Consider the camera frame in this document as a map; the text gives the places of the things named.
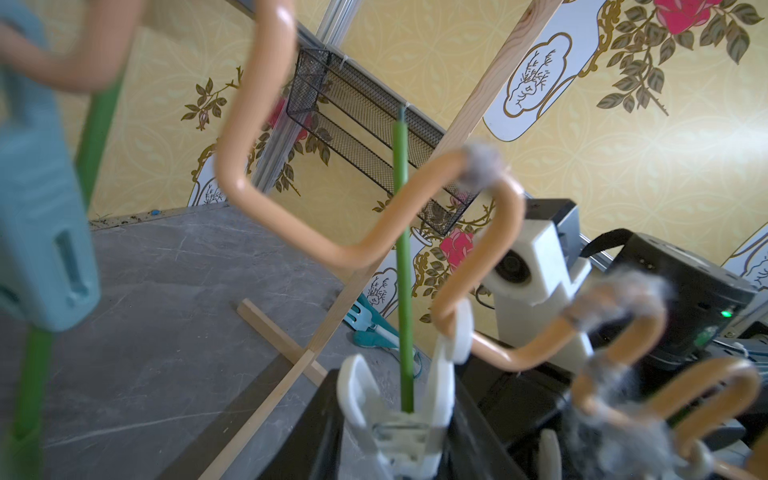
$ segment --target pink flower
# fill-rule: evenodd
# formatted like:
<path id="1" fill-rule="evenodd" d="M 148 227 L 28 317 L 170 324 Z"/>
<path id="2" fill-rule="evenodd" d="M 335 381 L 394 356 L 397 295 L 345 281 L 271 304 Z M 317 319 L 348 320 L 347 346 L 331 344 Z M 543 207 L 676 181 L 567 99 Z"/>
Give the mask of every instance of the pink flower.
<path id="1" fill-rule="evenodd" d="M 672 35 L 704 25 L 710 19 L 710 7 L 723 0 L 654 0 L 656 16 Z"/>
<path id="2" fill-rule="evenodd" d="M 458 265 L 467 257 L 467 254 L 472 251 L 473 236 L 471 233 L 463 232 L 462 229 L 456 227 L 440 242 L 440 250 L 448 259 L 451 272 L 456 270 Z"/>
<path id="3" fill-rule="evenodd" d="M 270 127 L 275 128 L 275 125 L 277 125 L 277 119 L 280 118 L 280 114 L 283 112 L 283 107 L 285 104 L 286 99 L 284 97 L 280 97 L 280 99 L 277 101 L 277 104 L 275 105 L 275 108 L 272 110 L 272 114 L 270 114 L 270 117 L 267 119 L 267 123 L 270 124 Z"/>

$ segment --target wooden beam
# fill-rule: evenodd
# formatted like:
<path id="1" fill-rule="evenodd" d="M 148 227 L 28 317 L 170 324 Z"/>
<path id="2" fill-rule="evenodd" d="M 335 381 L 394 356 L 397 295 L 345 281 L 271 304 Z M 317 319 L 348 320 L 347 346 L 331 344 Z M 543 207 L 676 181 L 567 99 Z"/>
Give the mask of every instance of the wooden beam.
<path id="1" fill-rule="evenodd" d="M 259 307 L 253 305 L 253 303 L 245 299 L 240 302 L 237 307 L 237 312 L 243 317 L 249 325 L 251 325 L 267 342 L 271 343 L 278 352 L 282 353 L 292 364 L 296 365 L 304 354 L 304 349 L 299 346 L 298 343 L 283 329 L 277 326 L 264 312 L 259 310 Z M 325 370 L 316 360 L 310 363 L 304 375 L 312 383 L 320 386 L 323 383 L 323 379 L 326 378 L 328 371 Z"/>
<path id="2" fill-rule="evenodd" d="M 336 298 L 336 301 L 333 302 L 333 305 L 328 310 L 326 318 L 323 320 L 320 326 L 317 327 L 317 330 L 315 330 L 315 334 L 312 336 L 310 343 L 306 346 L 306 350 L 304 350 L 298 361 L 294 363 L 293 368 L 283 377 L 282 380 L 280 380 L 280 383 L 277 385 L 277 387 L 275 387 L 272 393 L 267 396 L 266 400 L 262 402 L 259 408 L 245 423 L 245 425 L 243 425 L 243 427 L 235 434 L 230 442 L 227 443 L 227 446 L 224 447 L 224 450 L 222 450 L 221 453 L 214 459 L 214 461 L 208 465 L 208 468 L 206 468 L 205 472 L 203 472 L 199 480 L 219 480 L 221 476 L 224 475 L 224 472 L 227 471 L 230 465 L 232 465 L 232 462 L 234 462 L 235 458 L 240 454 L 240 452 L 243 451 L 245 445 L 250 441 L 253 435 L 256 434 L 256 431 L 259 429 L 259 427 L 261 427 L 261 424 L 264 423 L 264 420 L 266 420 L 270 413 L 275 409 L 277 404 L 280 403 L 280 400 L 285 396 L 290 387 L 293 386 L 293 384 L 299 379 L 302 372 L 306 372 L 311 364 L 315 361 L 317 355 L 326 346 L 328 340 L 330 340 L 330 338 L 333 336 L 336 329 L 339 328 L 339 324 L 342 322 L 342 319 L 346 313 L 349 312 L 349 308 L 353 303 L 355 303 L 357 297 L 360 296 L 362 289 L 366 288 L 368 280 L 371 280 L 373 274 L 376 273 L 376 270 L 379 268 L 382 260 L 383 258 L 380 258 L 376 262 L 373 262 L 370 265 L 357 270 L 352 275 L 352 278 L 350 278 L 349 282 L 347 282 L 347 284 L 344 286 L 344 290 L 341 291 L 339 296 Z M 246 299 L 243 301 L 243 303 L 241 303 L 241 306 L 245 304 L 245 302 L 253 305 Z M 263 313 L 262 316 L 263 317 L 260 320 L 267 318 L 266 315 L 263 315 Z M 262 328 L 263 324 L 259 322 L 256 322 L 256 324 L 259 325 L 259 327 L 257 328 L 254 325 L 253 328 L 257 329 L 258 331 L 260 328 Z M 275 328 L 276 330 L 264 329 L 266 335 L 263 336 L 277 348 L 276 344 L 284 345 L 287 341 L 286 339 L 290 339 L 290 337 L 285 334 L 285 332 L 282 331 L 282 329 L 277 325 L 275 325 Z M 277 332 L 281 332 L 283 335 L 285 335 L 285 337 L 280 336 Z"/>
<path id="3" fill-rule="evenodd" d="M 430 160 L 461 147 L 491 106 L 496 95 L 515 73 L 520 62 L 552 18 L 562 0 L 533 0 L 464 102 Z"/>
<path id="4" fill-rule="evenodd" d="M 235 458 L 243 451 L 245 445 L 256 433 L 256 430 L 261 427 L 264 420 L 275 409 L 280 400 L 283 399 L 288 390 L 299 379 L 302 372 L 312 363 L 317 356 L 312 350 L 307 350 L 301 356 L 296 365 L 280 380 L 277 387 L 267 396 L 267 398 L 259 405 L 259 408 L 250 416 L 240 430 L 234 437 L 227 443 L 224 450 L 208 465 L 205 472 L 200 476 L 199 480 L 219 480 L 224 472 L 232 465 Z"/>

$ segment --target teal plastic object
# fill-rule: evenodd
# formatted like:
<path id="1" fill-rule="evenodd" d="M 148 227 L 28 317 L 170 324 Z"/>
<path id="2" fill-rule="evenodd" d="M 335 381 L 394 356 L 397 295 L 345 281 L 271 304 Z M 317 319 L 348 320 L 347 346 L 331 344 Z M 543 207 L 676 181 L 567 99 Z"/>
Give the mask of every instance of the teal plastic object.
<path id="1" fill-rule="evenodd" d="M 0 0 L 0 22 L 47 48 L 38 19 Z M 10 118 L 0 124 L 0 310 L 60 332 L 99 301 L 80 185 L 53 91 L 0 65 Z"/>

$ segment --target green stick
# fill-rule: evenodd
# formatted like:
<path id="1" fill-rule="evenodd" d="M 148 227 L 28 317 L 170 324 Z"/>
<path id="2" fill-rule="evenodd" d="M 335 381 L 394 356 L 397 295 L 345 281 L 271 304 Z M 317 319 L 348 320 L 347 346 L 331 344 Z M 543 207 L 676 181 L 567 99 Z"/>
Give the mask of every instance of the green stick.
<path id="1" fill-rule="evenodd" d="M 91 106 L 83 127 L 76 162 L 86 210 L 91 204 L 101 156 L 107 144 L 109 127 L 120 97 L 122 80 L 123 77 L 120 75 L 109 89 L 91 97 Z M 10 444 L 8 450 L 14 464 L 12 471 L 16 478 L 41 476 L 40 432 L 53 339 L 53 333 L 35 325 L 29 326 L 12 434 L 8 440 Z"/>
<path id="2" fill-rule="evenodd" d="M 109 127 L 112 125 L 122 86 L 123 75 L 120 74 L 111 87 L 91 97 L 91 106 L 85 119 L 83 134 L 80 136 L 76 161 L 86 213 L 91 206 L 91 196 L 96 186 L 101 156 L 107 146 Z"/>
<path id="3" fill-rule="evenodd" d="M 392 126 L 393 176 L 395 193 L 408 181 L 408 125 L 406 108 L 401 106 L 398 120 Z M 413 331 L 411 314 L 411 244 L 406 229 L 396 243 L 397 252 L 397 316 L 400 322 L 400 408 L 413 412 Z"/>

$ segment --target wire basket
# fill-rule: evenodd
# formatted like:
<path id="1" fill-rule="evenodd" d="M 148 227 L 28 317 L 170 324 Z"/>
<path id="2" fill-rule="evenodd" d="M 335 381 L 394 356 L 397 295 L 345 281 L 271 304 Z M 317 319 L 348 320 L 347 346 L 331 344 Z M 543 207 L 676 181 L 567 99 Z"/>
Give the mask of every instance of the wire basket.
<path id="1" fill-rule="evenodd" d="M 302 48 L 296 63 L 288 116 L 354 165 L 388 194 L 394 191 L 392 166 L 361 141 L 326 116 L 318 106 L 330 103 L 365 128 L 373 137 L 392 148 L 392 125 L 401 102 L 367 74 L 328 50 Z M 420 113 L 406 110 L 408 162 L 419 168 L 426 164 L 442 138 L 442 132 Z M 419 212 L 440 235 L 447 235 L 477 194 L 463 192 L 455 184 L 445 186 L 450 210 L 431 199 Z"/>

